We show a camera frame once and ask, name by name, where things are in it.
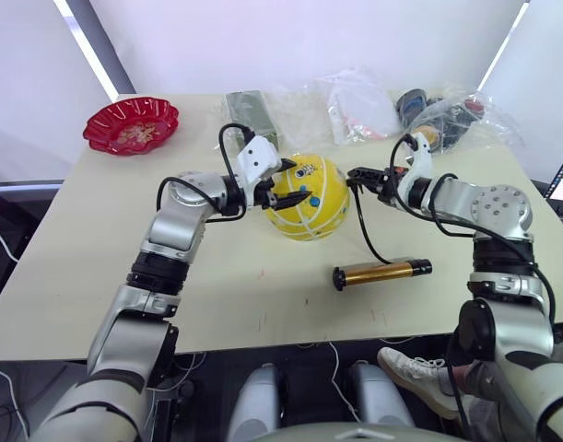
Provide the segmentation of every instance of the beige table surface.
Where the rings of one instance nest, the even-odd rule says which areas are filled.
[[[182,116],[167,144],[136,157],[87,149],[58,192],[0,296],[0,360],[86,357],[138,253],[160,180],[187,169],[224,172],[214,149],[221,97],[165,98]],[[473,133],[465,138],[466,145],[482,140]],[[344,147],[329,158],[343,171],[383,169],[393,141]],[[563,226],[505,147],[461,147],[436,157],[435,172],[527,192],[535,256],[555,289],[557,320],[563,321]],[[352,201],[347,221],[313,242],[281,236],[260,209],[253,210],[241,222],[207,227],[173,320],[181,329],[177,351],[450,332],[470,297],[465,284],[472,241],[447,238],[369,193],[362,204],[369,234],[384,256],[429,258],[434,273],[337,292],[333,267],[373,260]]]

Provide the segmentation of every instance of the shoe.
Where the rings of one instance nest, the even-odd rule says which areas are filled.
[[[438,373],[445,365],[443,359],[412,359],[397,350],[383,347],[377,353],[377,362],[395,384],[415,393],[433,412],[444,419],[459,417],[455,398],[440,390]]]

